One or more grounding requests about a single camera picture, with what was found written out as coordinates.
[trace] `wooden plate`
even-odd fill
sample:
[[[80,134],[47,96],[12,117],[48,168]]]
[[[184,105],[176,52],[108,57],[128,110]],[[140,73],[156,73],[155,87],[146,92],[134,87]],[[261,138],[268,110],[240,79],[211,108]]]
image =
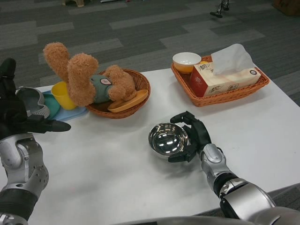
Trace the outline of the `wooden plate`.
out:
[[[126,109],[129,109],[141,103],[143,100],[146,99],[147,96],[148,96],[148,90],[139,90],[136,92],[136,96],[133,99],[129,101],[123,101],[123,100],[116,101],[108,107],[108,110],[111,111],[112,113],[118,113],[124,111]]]

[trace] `white bowl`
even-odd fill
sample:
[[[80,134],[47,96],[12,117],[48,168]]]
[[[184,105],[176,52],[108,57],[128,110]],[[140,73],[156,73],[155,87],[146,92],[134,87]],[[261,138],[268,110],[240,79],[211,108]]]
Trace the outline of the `white bowl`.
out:
[[[192,52],[181,52],[173,56],[175,68],[185,74],[193,71],[194,65],[201,62],[201,56]]]

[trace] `plush toy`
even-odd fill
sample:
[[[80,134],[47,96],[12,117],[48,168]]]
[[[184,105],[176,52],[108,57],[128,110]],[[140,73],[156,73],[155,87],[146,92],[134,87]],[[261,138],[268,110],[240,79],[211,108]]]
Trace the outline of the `plush toy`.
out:
[[[50,43],[44,48],[44,57],[52,70],[67,83],[72,101],[78,106],[109,100],[131,100],[136,96],[132,76],[117,65],[103,75],[96,74],[98,61],[91,55],[77,54],[69,59],[62,43]]]

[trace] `white table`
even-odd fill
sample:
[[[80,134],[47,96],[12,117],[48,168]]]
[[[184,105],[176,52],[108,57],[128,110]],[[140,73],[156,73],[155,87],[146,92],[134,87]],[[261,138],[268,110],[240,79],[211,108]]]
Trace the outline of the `white table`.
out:
[[[50,180],[30,225],[108,225],[218,207],[197,157],[169,164],[148,145],[154,125],[186,110],[204,122],[238,176],[267,192],[300,182],[300,108],[273,82],[244,99],[198,108],[170,69],[143,74],[151,96],[133,116],[88,113],[68,121],[68,132],[35,135]],[[4,186],[3,170],[0,175]]]

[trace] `white tissue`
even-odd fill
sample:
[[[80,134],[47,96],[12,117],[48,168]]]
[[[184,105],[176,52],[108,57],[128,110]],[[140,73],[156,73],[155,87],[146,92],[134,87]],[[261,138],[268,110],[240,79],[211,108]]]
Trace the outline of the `white tissue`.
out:
[[[244,69],[254,68],[251,56],[241,44],[234,44],[211,54],[213,74],[234,74]]]

